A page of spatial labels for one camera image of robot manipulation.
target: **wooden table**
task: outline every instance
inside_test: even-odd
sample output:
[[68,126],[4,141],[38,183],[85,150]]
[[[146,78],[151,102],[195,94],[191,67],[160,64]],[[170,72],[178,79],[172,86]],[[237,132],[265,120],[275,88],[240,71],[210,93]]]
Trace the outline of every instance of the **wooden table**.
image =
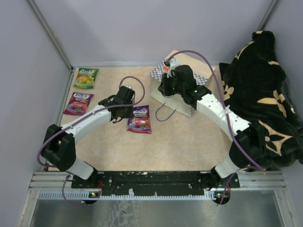
[[[151,115],[152,134],[126,131],[126,119],[117,124],[110,122],[92,131],[76,145],[77,156],[100,171],[210,170],[228,155],[231,142],[214,122],[199,112],[192,117],[176,112],[165,122],[157,121],[155,111],[161,103],[154,100],[149,92],[149,73],[153,68],[101,67],[93,89],[71,87],[68,100],[73,92],[94,94],[89,111],[100,100],[116,94],[122,78],[135,76],[146,89],[146,96],[139,105],[149,105]],[[136,100],[141,97],[142,88],[137,81],[127,79],[124,84],[133,86]],[[213,78],[208,80],[206,86],[217,94]],[[158,117],[164,119],[171,112],[165,106]],[[76,118],[63,115],[62,124]]]

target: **gray wall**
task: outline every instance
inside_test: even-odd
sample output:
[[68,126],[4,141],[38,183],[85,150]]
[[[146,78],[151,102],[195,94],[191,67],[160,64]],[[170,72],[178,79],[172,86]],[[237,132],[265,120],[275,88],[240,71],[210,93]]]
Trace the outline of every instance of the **gray wall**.
[[[280,0],[275,13],[266,30],[276,36],[276,53],[280,65],[288,76],[291,98],[296,112],[303,119],[303,1]],[[303,225],[303,165],[296,162],[292,167],[285,168],[283,174],[287,188]]]
[[68,70],[25,0],[0,7],[0,225],[16,226]]
[[230,62],[271,0],[36,2],[72,65],[99,66],[155,64],[173,49],[199,51],[211,63]]

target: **checkered fabric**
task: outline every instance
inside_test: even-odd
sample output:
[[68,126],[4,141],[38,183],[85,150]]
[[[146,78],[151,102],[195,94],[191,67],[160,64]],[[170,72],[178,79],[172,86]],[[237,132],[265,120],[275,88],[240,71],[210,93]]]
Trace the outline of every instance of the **checkered fabric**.
[[[161,63],[157,65],[157,67],[153,71],[150,72],[150,76],[161,81],[162,74],[165,72],[163,70],[163,67],[165,67],[164,60],[161,61]],[[197,81],[197,85],[205,85],[208,80],[207,78],[197,75],[196,73],[194,73],[194,78]]]

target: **black blanket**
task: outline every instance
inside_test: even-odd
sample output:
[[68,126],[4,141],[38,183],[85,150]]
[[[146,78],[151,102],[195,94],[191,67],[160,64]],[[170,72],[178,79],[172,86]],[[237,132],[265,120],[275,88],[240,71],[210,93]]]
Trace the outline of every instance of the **black blanket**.
[[265,128],[266,150],[256,160],[264,168],[303,163],[303,123],[291,104],[275,37],[257,31],[231,64],[220,63],[224,102],[240,117]]

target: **snack bag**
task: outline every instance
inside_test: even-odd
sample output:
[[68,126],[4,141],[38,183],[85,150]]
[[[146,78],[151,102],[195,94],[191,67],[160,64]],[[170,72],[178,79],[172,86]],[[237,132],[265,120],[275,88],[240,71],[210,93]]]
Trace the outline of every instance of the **snack bag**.
[[128,119],[127,130],[137,133],[152,133],[148,105],[134,107],[134,118]]
[[74,92],[71,95],[71,99],[63,112],[69,115],[84,115],[86,113],[87,107],[89,106],[90,99],[93,94],[83,94],[80,92]]
[[99,69],[79,68],[74,87],[83,89],[94,88],[98,70]]

